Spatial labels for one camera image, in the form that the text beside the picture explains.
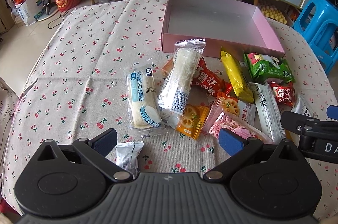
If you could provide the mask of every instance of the cherry print tablecloth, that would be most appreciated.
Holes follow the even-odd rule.
[[[12,123],[2,196],[13,208],[19,210],[12,194],[15,182],[44,139],[70,144],[115,128],[119,142],[136,140],[128,132],[123,69],[152,58],[160,90],[160,69],[170,58],[160,49],[165,7],[166,0],[120,1],[77,8],[65,19],[28,77]],[[297,90],[308,99],[316,117],[325,120],[327,105],[337,101],[322,67],[294,30],[269,22],[285,46]],[[219,59],[207,57],[205,61],[209,69],[228,80]],[[192,140],[168,128],[167,134],[143,141],[139,166],[145,172],[203,174],[229,157],[210,135]],[[114,161],[115,152],[107,158]],[[315,215],[325,218],[337,207],[338,166],[310,163],[323,185]]]

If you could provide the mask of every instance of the plastic wrapper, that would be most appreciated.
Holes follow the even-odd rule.
[[[252,91],[242,73],[239,62],[232,55],[227,53],[223,47],[221,48],[221,60],[236,96],[242,101],[253,103],[254,97]]]
[[[217,93],[217,98],[220,99],[224,112],[236,115],[246,123],[254,125],[256,114],[256,106],[254,104],[243,102],[221,91]]]
[[[286,134],[281,125],[281,114],[272,89],[268,83],[265,85],[250,83],[250,87],[255,97],[262,132],[278,144],[282,138],[286,138]]]
[[[139,172],[137,157],[143,148],[143,142],[119,143],[115,147],[116,165],[130,172],[134,179]]]
[[[249,53],[244,55],[244,61],[251,78],[257,83],[264,84],[272,81],[278,84],[295,83],[291,69],[285,59]]]
[[[287,85],[279,85],[275,82],[271,82],[270,87],[273,90],[273,95],[276,99],[277,104],[284,104],[292,107],[295,102],[295,90],[293,83]]]
[[[124,70],[130,135],[142,138],[166,132],[159,113],[152,64],[153,60],[149,59]]]
[[[165,79],[158,96],[161,109],[183,115],[192,78],[205,46],[205,39],[183,40],[175,43],[174,68]]]
[[[314,111],[310,107],[309,103],[306,101],[305,97],[302,94],[297,94],[297,100],[294,104],[292,112],[303,114],[306,116],[313,117]]]
[[[232,90],[232,85],[219,78],[211,70],[207,69],[206,63],[202,58],[199,60],[197,70],[192,80],[192,85],[199,85],[207,90],[208,94],[216,97],[219,90],[228,94]]]
[[[187,104],[183,115],[162,110],[161,117],[166,125],[177,130],[179,133],[184,133],[193,139],[197,139],[207,119],[209,110],[207,106]]]
[[[240,117],[226,112],[221,103],[222,101],[220,98],[215,100],[215,103],[211,107],[207,121],[203,126],[203,132],[207,132],[218,138],[219,130],[227,128],[244,139],[247,139],[248,137],[256,137],[262,140],[265,144],[273,143],[267,135],[254,128]]]

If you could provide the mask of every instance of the green snack package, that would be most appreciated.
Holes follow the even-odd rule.
[[[295,79],[285,59],[257,53],[244,54],[244,61],[249,69],[251,78],[264,84],[276,82],[277,84],[295,83]]]

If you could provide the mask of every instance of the cardboard box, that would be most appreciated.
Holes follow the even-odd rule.
[[[220,57],[221,46],[239,61],[243,52],[285,54],[259,8],[236,0],[168,0],[161,37],[165,53],[179,40],[205,38],[203,56]]]

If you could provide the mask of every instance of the white snack packet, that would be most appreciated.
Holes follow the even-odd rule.
[[[152,59],[149,59],[143,65],[136,63],[123,71],[131,122],[129,135],[141,138],[167,131],[159,114],[152,64]]]
[[[130,172],[134,179],[138,174],[137,160],[143,148],[143,142],[127,142],[116,145],[116,165]]]
[[[265,85],[249,83],[249,86],[255,99],[262,132],[278,144],[282,138],[286,138],[286,134],[281,125],[281,114],[271,87],[268,83]]]
[[[296,102],[291,110],[292,112],[303,114],[306,116],[313,117],[314,111],[306,101],[305,97],[302,94],[297,94]]]
[[[188,102],[192,78],[206,46],[205,39],[183,40],[175,43],[174,68],[163,83],[158,96],[162,109],[183,115]]]

